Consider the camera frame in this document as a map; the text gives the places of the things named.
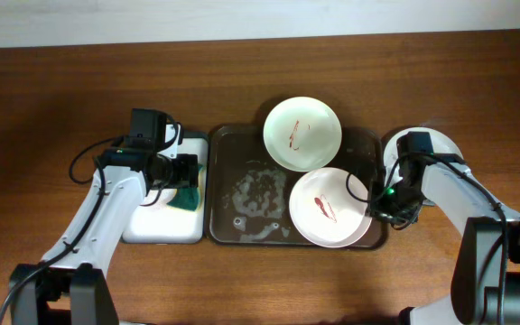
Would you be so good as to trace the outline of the green yellow sponge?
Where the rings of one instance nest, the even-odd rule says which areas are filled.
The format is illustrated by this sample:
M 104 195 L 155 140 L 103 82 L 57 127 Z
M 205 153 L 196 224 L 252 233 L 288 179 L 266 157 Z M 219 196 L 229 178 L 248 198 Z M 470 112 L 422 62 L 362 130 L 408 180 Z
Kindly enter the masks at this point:
M 199 164 L 196 186 L 193 188 L 177 189 L 172 199 L 167 203 L 169 207 L 189 212 L 195 212 L 199 208 L 201 201 L 200 184 L 202 170 L 203 166 Z

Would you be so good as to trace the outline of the pink plate with red stain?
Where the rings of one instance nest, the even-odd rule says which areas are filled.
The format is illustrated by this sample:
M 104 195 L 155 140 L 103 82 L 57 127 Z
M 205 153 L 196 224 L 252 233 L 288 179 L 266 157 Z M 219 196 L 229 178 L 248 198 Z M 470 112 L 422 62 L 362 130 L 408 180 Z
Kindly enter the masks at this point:
M 295 228 L 308 241 L 341 248 L 355 244 L 372 224 L 363 201 L 367 194 L 356 176 L 338 168 L 320 168 L 294 184 L 288 209 Z

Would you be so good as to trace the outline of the pale blue plate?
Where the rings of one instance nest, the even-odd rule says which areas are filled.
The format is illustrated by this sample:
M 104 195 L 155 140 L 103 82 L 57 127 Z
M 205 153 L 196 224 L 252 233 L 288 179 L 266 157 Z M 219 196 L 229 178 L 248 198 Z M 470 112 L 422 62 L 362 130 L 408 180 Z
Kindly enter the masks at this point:
M 409 132 L 427 132 L 431 137 L 432 149 L 435 153 L 455 153 L 460 158 L 463 157 L 459 147 L 445 134 L 428 128 L 428 127 L 408 127 L 389 135 L 384 148 L 383 162 L 385 166 L 385 180 L 390 185 L 394 185 L 402 179 L 399 175 L 399 168 L 396 168 L 395 174 L 390 177 L 389 173 L 398 158 L 397 140 Z M 440 199 L 445 197 L 445 191 L 450 187 L 447 181 L 451 180 L 453 172 L 446 167 L 430 167 L 429 171 L 422 178 L 422 194 L 427 199 Z

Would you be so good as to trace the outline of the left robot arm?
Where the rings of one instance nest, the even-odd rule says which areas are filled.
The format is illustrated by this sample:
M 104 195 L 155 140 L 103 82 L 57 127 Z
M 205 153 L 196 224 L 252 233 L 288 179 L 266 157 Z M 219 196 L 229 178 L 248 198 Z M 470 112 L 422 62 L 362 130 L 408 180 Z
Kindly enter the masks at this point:
M 117 324 L 107 270 L 134 212 L 150 190 L 195 188 L 195 154 L 109 148 L 95 158 L 87 197 L 36 265 L 19 264 L 0 308 L 14 324 Z

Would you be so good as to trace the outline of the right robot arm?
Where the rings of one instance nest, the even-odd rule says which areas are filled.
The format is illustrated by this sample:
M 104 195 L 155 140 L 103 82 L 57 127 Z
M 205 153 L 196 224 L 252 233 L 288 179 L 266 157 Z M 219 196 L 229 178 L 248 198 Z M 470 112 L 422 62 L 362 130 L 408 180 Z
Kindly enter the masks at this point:
M 410 226 L 426 200 L 462 239 L 450 294 L 400 311 L 400 324 L 520 324 L 520 213 L 498 201 L 456 155 L 406 153 L 402 181 L 367 195 L 367 211 L 394 228 Z

